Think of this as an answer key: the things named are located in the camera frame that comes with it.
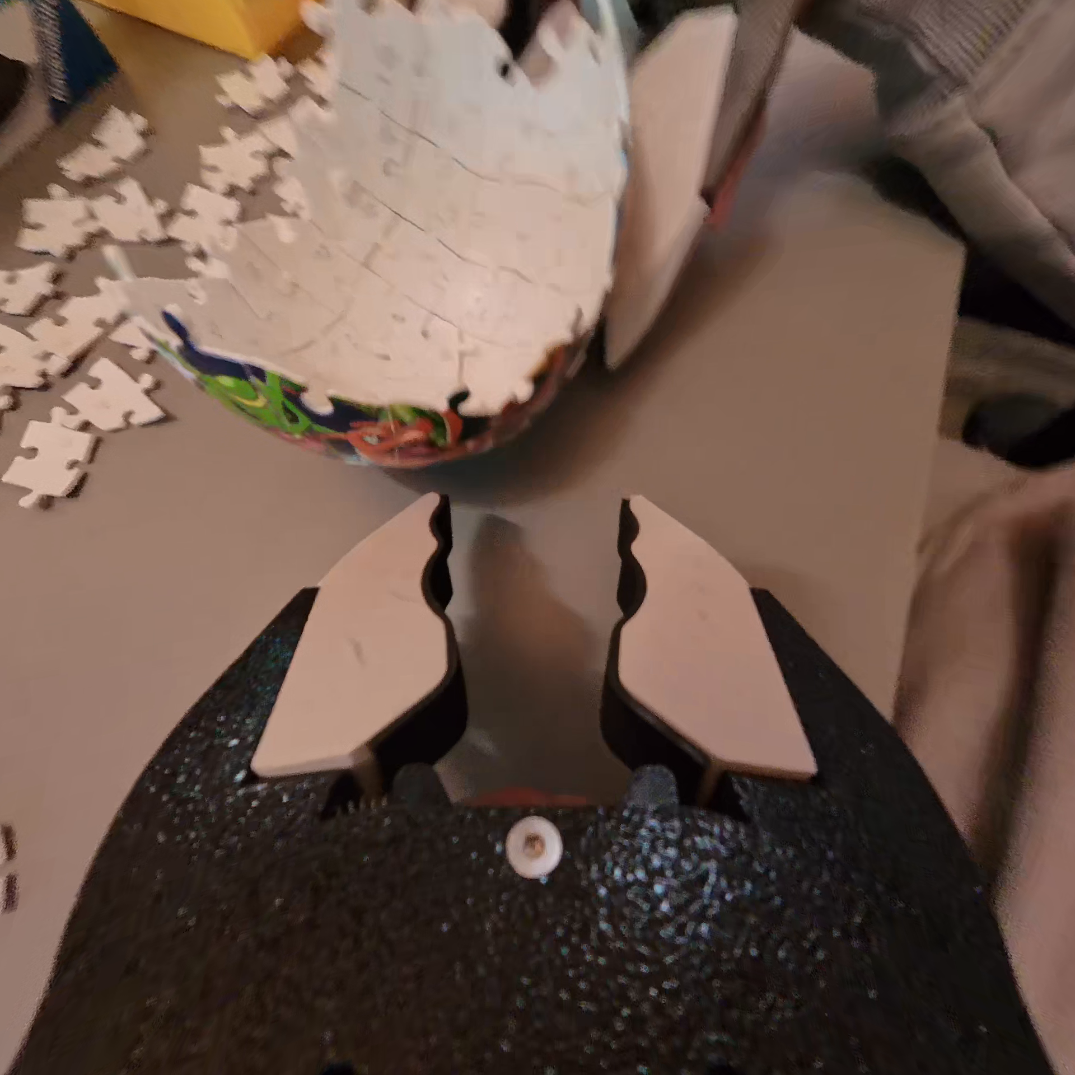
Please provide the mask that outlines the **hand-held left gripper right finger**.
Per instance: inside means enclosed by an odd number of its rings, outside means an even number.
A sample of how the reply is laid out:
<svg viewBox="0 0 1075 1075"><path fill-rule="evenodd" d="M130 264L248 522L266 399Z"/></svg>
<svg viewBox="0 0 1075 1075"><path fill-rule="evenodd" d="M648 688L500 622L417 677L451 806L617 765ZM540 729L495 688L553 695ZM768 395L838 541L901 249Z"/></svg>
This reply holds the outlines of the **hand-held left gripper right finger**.
<svg viewBox="0 0 1075 1075"><path fill-rule="evenodd" d="M621 500L618 617L600 729L625 766L664 766L680 800L726 777L806 787L817 761L754 594L711 545L643 496Z"/></svg>

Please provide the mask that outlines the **yellow box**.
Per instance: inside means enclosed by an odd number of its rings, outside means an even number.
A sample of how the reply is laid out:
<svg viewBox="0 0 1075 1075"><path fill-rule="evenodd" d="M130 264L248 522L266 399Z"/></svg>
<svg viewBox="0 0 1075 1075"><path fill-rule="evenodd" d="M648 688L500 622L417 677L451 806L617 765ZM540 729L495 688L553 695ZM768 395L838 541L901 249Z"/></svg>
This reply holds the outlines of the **yellow box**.
<svg viewBox="0 0 1075 1075"><path fill-rule="evenodd" d="M302 1L96 1L223 53L275 56L302 26Z"/></svg>

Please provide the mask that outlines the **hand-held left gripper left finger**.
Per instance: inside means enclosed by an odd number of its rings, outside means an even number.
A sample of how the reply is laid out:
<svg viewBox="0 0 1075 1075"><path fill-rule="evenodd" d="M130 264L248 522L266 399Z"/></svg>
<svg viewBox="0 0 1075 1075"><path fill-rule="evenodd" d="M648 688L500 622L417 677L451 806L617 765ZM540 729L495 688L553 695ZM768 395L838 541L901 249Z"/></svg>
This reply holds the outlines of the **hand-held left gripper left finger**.
<svg viewBox="0 0 1075 1075"><path fill-rule="evenodd" d="M424 494L322 578L253 757L259 778L352 772L366 796L464 735L450 499Z"/></svg>

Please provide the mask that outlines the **printed puzzle ball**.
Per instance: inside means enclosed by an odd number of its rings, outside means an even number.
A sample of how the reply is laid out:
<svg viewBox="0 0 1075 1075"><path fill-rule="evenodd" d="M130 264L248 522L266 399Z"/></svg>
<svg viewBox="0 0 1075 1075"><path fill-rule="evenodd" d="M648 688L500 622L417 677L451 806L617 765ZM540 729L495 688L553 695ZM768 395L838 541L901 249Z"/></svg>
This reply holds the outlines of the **printed puzzle ball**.
<svg viewBox="0 0 1075 1075"><path fill-rule="evenodd" d="M185 277L106 247L126 312L223 410L329 458L491 450L574 375L614 276L629 104L615 2L314 2L281 211L201 227Z"/></svg>

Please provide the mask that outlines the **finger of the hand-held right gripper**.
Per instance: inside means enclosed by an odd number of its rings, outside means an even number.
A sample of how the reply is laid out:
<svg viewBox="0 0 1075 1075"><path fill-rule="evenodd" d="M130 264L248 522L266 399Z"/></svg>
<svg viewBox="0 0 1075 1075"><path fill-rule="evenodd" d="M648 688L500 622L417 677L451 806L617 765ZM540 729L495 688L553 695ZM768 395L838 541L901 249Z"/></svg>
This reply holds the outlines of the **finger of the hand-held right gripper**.
<svg viewBox="0 0 1075 1075"><path fill-rule="evenodd" d="M736 23L732 8L688 11L631 67L628 180L603 310L608 370L653 330L710 215L702 186Z"/></svg>
<svg viewBox="0 0 1075 1075"><path fill-rule="evenodd" d="M731 213L798 17L797 1L739 2L735 8L731 54L704 168L711 229L722 227Z"/></svg>

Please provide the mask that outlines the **blue printed puzzle box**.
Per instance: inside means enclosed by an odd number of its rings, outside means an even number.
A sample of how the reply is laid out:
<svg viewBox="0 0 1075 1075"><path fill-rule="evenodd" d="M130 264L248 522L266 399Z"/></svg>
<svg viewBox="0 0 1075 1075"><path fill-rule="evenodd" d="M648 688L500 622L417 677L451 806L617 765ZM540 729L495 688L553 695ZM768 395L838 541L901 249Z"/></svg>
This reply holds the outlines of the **blue printed puzzle box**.
<svg viewBox="0 0 1075 1075"><path fill-rule="evenodd" d="M72 1L27 1L51 120L60 125L117 73L111 53Z"/></svg>

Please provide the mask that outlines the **pile of puzzle pieces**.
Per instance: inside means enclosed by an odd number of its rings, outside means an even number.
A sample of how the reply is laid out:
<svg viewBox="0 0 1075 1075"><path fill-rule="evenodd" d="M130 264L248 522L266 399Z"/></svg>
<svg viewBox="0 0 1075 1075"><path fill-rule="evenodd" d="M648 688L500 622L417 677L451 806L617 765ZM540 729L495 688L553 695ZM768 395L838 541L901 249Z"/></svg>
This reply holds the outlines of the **pile of puzzle pieces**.
<svg viewBox="0 0 1075 1075"><path fill-rule="evenodd" d="M2 322L2 411L12 391L35 390L66 376L70 369L109 336L128 347L139 361L164 356L191 379L248 422L274 436L348 459L350 444L341 438L349 411L336 414L329 399L326 413L313 410L297 374L271 370L268 345L283 342L284 329L298 329L298 315L283 315L285 300L299 313L313 312L313 300L284 270L298 268L300 223L305 216L264 216L240 220L240 202L232 188L253 189L267 174L270 158L299 154L299 130L327 121L329 113L310 97L298 98L287 113L259 123L246 135L223 128L223 142L200 147L202 177L209 185L188 184L181 205L162 223L168 203L154 200L130 176L113 195L87 199L53 185L46 198L27 199L20 249L39 256L34 266L2 271L2 316L29 317L55 297L61 261L83 249L96 235L119 243L173 242L189 255L190 278L132 275L115 245L103 254L119 260L119 280L100 277L91 295L70 298L49 317L25 331ZM61 161L69 180L108 177L145 150L144 117L116 108L94 132L94 141ZM101 358L86 376L62 396L51 417L27 422L20 447L2 482L22 490L20 507L34 508L70 496L85 477L99 433L158 422L164 411L150 398L156 382L148 374L129 375L111 359Z"/></svg>

